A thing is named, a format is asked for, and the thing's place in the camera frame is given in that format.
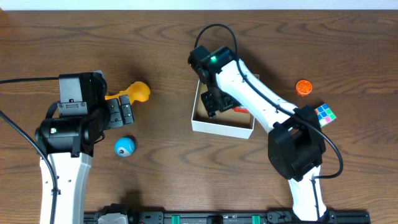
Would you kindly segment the orange round cap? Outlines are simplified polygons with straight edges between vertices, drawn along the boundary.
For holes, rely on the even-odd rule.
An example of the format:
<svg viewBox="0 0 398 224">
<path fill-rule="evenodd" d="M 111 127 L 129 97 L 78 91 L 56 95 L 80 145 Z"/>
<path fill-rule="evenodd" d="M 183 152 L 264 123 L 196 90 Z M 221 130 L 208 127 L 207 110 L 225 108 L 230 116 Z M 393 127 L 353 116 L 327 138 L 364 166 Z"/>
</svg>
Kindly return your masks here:
<svg viewBox="0 0 398 224">
<path fill-rule="evenodd" d="M 313 86 L 308 80 L 299 80 L 295 85 L 295 91 L 299 96 L 308 96 L 312 90 Z"/>
</svg>

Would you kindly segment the white cardboard box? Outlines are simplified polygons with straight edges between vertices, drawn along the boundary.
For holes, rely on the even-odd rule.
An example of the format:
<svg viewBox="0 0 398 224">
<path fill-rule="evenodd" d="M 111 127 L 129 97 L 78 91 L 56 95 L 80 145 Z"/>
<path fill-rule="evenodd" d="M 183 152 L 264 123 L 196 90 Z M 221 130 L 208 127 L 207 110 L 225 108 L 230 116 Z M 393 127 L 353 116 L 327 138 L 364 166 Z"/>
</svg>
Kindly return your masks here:
<svg viewBox="0 0 398 224">
<path fill-rule="evenodd" d="M 200 81 L 197 83 L 195 101 L 192 110 L 192 130 L 196 132 L 249 139 L 255 124 L 255 118 L 250 113 L 242 113 L 230 109 L 216 112 L 214 118 L 207 115 L 201 100 L 201 94 L 207 91 L 207 86 Z"/>
</svg>

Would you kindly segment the colourful puzzle cube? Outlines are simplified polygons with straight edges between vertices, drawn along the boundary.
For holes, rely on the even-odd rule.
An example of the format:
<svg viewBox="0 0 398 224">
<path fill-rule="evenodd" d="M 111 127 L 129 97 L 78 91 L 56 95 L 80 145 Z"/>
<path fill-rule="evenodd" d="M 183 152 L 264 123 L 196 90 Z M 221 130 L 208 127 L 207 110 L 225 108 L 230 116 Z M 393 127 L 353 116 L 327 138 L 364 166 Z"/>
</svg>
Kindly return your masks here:
<svg viewBox="0 0 398 224">
<path fill-rule="evenodd" d="M 336 119 L 336 115 L 334 114 L 334 112 L 332 112 L 332 110 L 326 103 L 316 108 L 315 112 L 318 116 L 321 128 L 330 124 L 332 121 Z"/>
</svg>

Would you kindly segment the red toy car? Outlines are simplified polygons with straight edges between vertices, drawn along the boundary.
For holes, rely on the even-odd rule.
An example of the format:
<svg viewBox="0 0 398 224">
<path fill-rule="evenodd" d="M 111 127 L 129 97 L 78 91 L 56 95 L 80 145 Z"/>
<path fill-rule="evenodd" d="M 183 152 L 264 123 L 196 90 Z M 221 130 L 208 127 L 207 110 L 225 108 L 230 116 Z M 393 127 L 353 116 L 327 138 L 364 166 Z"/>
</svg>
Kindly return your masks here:
<svg viewBox="0 0 398 224">
<path fill-rule="evenodd" d="M 241 106 L 237 106 L 233 110 L 238 113 L 249 113 L 249 111 L 245 107 Z"/>
</svg>

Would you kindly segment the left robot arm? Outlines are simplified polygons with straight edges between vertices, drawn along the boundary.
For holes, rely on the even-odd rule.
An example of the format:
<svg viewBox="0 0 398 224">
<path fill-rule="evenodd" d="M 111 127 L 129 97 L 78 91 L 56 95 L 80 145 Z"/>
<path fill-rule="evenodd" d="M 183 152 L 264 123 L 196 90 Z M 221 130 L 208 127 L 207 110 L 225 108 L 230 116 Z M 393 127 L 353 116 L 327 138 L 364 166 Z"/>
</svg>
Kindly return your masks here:
<svg viewBox="0 0 398 224">
<path fill-rule="evenodd" d="M 36 129 L 45 157 L 42 173 L 41 223 L 83 223 L 85 187 L 94 146 L 104 131 L 134 122 L 127 95 L 105 98 L 100 70 L 59 76 L 60 99 Z"/>
</svg>

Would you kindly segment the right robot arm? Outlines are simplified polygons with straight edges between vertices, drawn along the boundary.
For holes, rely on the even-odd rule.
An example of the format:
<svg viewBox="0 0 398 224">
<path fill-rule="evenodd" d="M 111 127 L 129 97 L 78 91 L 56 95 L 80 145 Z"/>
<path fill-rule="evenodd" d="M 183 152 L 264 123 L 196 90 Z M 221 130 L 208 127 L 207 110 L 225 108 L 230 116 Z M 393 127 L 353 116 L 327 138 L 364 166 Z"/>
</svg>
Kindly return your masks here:
<svg viewBox="0 0 398 224">
<path fill-rule="evenodd" d="M 208 117 L 242 106 L 268 135 L 268 158 L 287 179 L 294 201 L 293 212 L 301 221 L 321 221 L 327 209 L 318 181 L 326 151 L 314 109 L 298 108 L 266 87 L 228 47 L 210 52 L 195 47 L 188 64 L 207 91 L 201 101 Z"/>
</svg>

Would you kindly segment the blue ball toy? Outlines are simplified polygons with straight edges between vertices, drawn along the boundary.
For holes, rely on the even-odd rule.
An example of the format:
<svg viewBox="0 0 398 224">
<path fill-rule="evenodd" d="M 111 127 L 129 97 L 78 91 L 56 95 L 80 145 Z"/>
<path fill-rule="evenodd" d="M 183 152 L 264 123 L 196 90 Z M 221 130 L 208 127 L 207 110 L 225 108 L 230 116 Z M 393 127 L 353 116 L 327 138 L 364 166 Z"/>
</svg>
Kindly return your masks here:
<svg viewBox="0 0 398 224">
<path fill-rule="evenodd" d="M 121 138 L 116 141 L 114 150 L 118 156 L 128 157 L 136 150 L 136 144 L 131 138 Z"/>
</svg>

